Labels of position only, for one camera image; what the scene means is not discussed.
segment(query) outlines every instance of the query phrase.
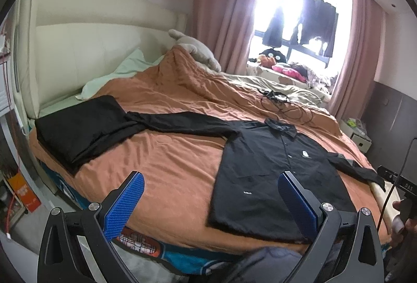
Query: orange plush toy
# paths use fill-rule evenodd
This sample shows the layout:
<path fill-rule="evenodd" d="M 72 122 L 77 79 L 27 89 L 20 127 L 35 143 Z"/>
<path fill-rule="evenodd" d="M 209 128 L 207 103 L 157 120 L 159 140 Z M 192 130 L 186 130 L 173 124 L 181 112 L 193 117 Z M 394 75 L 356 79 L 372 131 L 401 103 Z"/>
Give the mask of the orange plush toy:
<path fill-rule="evenodd" d="M 266 57 L 265 55 L 259 55 L 258 62 L 260 66 L 268 69 L 272 69 L 272 66 L 277 63 L 274 57 Z"/>

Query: shirt collar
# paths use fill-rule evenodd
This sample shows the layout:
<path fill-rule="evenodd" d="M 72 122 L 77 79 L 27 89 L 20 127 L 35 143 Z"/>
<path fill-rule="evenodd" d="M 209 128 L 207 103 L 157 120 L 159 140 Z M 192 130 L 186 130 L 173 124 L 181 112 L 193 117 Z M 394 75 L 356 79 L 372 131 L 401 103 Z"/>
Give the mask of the shirt collar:
<path fill-rule="evenodd" d="M 284 134 L 287 134 L 291 138 L 295 138 L 295 136 L 297 136 L 297 129 L 292 124 L 281 123 L 271 118 L 267 118 L 265 120 L 265 124 L 274 130 L 278 130 Z"/>

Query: window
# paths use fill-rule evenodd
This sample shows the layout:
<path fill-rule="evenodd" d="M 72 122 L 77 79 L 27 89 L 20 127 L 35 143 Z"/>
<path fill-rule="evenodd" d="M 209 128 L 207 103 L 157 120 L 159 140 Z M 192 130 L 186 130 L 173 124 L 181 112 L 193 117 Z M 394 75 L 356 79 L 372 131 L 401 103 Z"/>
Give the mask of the window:
<path fill-rule="evenodd" d="M 262 44 L 262 37 L 278 5 L 284 12 L 284 30 L 282 47 L 278 48 L 287 56 L 287 61 L 298 61 L 315 70 L 332 69 L 339 72 L 345 58 L 349 42 L 350 22 L 352 17 L 352 0 L 324 0 L 336 7 L 337 27 L 334 41 L 333 56 L 331 58 L 319 55 L 322 42 L 312 39 L 309 44 L 291 45 L 290 39 L 293 29 L 298 24 L 302 10 L 302 0 L 257 0 L 255 8 L 255 36 L 251 41 L 250 58 L 256 58 L 259 53 L 269 48 Z"/>

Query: white plush toy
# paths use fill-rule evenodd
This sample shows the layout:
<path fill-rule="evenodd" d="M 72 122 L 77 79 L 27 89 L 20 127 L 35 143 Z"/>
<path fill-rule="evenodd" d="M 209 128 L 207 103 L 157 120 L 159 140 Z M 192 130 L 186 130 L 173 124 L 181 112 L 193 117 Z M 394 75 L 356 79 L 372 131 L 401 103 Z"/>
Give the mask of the white plush toy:
<path fill-rule="evenodd" d="M 186 49 L 197 63 L 201 63 L 216 72 L 222 71 L 222 67 L 220 67 L 220 64 L 214 58 L 211 50 L 199 40 L 187 36 L 175 29 L 169 30 L 168 35 L 176 40 L 176 44 Z"/>

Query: beige blanket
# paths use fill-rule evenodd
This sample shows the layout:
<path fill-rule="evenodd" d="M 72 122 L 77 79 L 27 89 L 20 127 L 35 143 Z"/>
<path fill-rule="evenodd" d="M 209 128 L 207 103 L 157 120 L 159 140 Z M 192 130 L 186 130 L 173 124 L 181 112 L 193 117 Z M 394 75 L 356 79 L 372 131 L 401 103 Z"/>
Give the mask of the beige blanket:
<path fill-rule="evenodd" d="M 330 116 L 312 107 L 288 104 L 286 109 L 294 109 L 287 113 L 292 119 L 280 117 L 271 103 L 261 104 L 257 91 L 230 84 L 222 75 L 207 73 L 178 46 L 158 66 L 132 78 L 109 81 L 97 96 L 104 94 L 114 96 L 126 111 L 153 114 L 188 110 L 225 120 L 286 119 L 327 150 L 341 152 L 370 168 L 365 156 L 340 132 Z M 30 134 L 36 157 L 61 174 L 89 201 L 101 202 L 132 170 L 140 171 L 145 177 L 145 193 L 127 223 L 138 232 L 174 245 L 227 253 L 240 254 L 264 245 L 303 252 L 306 245 L 262 241 L 207 226 L 211 192 L 224 143 L 222 138 L 146 130 L 88 162 L 72 177 L 39 145 L 36 132 Z M 379 218 L 370 187 L 342 173 L 340 176 L 355 207 L 367 206 L 374 218 Z M 380 237 L 382 241 L 387 240 L 385 225 L 381 227 Z"/>

